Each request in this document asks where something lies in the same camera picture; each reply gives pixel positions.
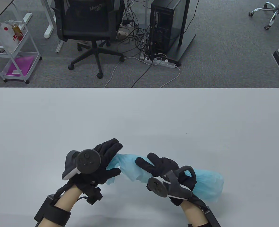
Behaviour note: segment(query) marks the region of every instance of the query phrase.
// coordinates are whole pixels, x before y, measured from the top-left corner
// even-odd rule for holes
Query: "computer case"
[[[154,0],[150,14],[150,43],[154,54],[167,53],[179,38],[186,0]]]

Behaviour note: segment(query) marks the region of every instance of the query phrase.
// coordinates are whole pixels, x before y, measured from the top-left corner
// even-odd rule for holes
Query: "blue plastic bag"
[[[107,170],[119,167],[121,172],[131,181],[139,180],[141,183],[148,183],[148,179],[152,177],[152,175],[135,164],[135,159],[138,157],[151,163],[146,157],[134,154],[116,154],[109,163]],[[223,191],[224,177],[220,173],[214,171],[196,169],[194,169],[194,171],[197,184],[194,187],[193,193],[201,200],[217,202]],[[114,178],[109,179],[106,183],[108,185],[114,183]]]

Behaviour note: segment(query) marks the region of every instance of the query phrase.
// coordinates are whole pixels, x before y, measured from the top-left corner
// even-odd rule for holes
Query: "white power cord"
[[[172,80],[170,80],[169,82],[165,83],[163,86],[165,86],[165,85],[169,84],[170,82],[172,82],[173,80],[175,80],[176,78],[178,78],[178,77],[179,77],[179,75],[180,75],[180,72],[178,73],[178,75],[177,75],[175,78],[173,78],[173,79],[172,79]]]
[[[167,58],[167,56],[166,56],[165,54],[163,54],[163,53],[158,53],[158,54],[155,54],[155,55],[159,55],[159,54],[164,55],[164,56],[166,57],[166,61],[165,61],[165,62],[168,62],[168,58]]]
[[[140,61],[140,62],[143,62],[143,61],[141,61],[140,59],[138,59],[138,58],[136,58],[136,57],[126,57],[125,59],[128,59],[128,58],[135,58],[136,60],[138,60],[138,61]],[[159,65],[161,62],[162,62],[162,59],[160,60],[159,63],[157,63],[157,64],[155,64],[155,65],[150,65],[150,64],[148,64],[148,63],[146,63],[146,62],[143,62],[143,63],[145,63],[145,64],[147,64],[147,65],[149,65],[149,66],[156,66],[156,65]],[[119,63],[116,65],[116,67],[114,68],[114,70],[113,70],[113,72],[112,72],[112,74],[111,74],[111,77],[110,77],[110,79],[108,80],[108,82],[106,83],[106,85],[104,86],[104,88],[106,88],[106,86],[108,85],[108,83],[112,80],[114,71],[117,69],[117,67],[119,66],[120,63],[121,63],[121,62],[119,62]],[[172,82],[173,80],[175,80],[176,78],[178,78],[179,75],[180,75],[180,72],[179,72],[179,74],[178,74],[175,78],[173,78],[173,79],[170,80],[169,82],[165,83],[165,84],[164,84],[163,86],[161,86],[160,88],[164,87],[165,85],[169,84],[170,82]]]

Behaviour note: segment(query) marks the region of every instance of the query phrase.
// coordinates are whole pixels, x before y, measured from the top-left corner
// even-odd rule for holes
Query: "gray carpet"
[[[76,41],[66,42],[59,54],[55,53],[58,39],[53,32],[49,39],[43,34],[48,22],[39,0],[15,1],[20,10],[32,12],[28,26],[41,51],[43,60],[30,77],[30,84],[20,81],[4,83],[0,87],[103,87],[119,62],[118,57],[100,55],[104,78],[99,80],[93,56],[68,70],[69,62],[80,53]],[[188,21],[192,18],[197,0],[191,0]],[[279,48],[279,15],[269,31],[264,30],[272,13],[248,12],[262,7],[265,0],[200,0],[190,27],[197,36],[182,59],[181,75],[166,87],[206,88],[279,88],[279,67],[272,54]],[[143,3],[135,3],[133,11],[143,18]],[[3,18],[10,15],[9,10]],[[128,50],[130,45],[120,45]],[[25,50],[34,50],[29,44]],[[0,68],[6,62],[0,60]],[[108,87],[130,87],[148,68],[135,59],[127,59],[116,69]],[[160,87],[178,74],[178,69],[151,67],[135,87]]]

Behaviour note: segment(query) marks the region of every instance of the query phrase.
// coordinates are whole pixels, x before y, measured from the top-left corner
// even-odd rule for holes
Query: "black glove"
[[[117,139],[112,139],[103,144],[97,145],[93,150],[97,151],[101,157],[99,168],[91,174],[76,174],[68,183],[74,183],[80,190],[83,191],[87,186],[97,186],[104,184],[112,177],[118,176],[121,171],[119,168],[106,170],[107,166],[113,157],[121,150],[122,144]]]
[[[150,160],[150,162],[153,163],[154,166],[151,165],[149,162],[146,162],[143,158],[137,158],[135,160],[135,163],[143,170],[147,171],[148,173],[151,173],[154,177],[163,177],[169,171],[179,169],[179,166],[175,161],[168,158],[159,158],[154,153],[149,153],[147,155],[147,158]],[[184,172],[179,174],[178,182],[191,190],[194,189],[194,186],[197,183],[196,180],[194,180],[192,177],[187,176]],[[176,206],[181,205],[181,203],[183,202],[183,200],[176,198],[170,197],[170,199],[171,202]]]

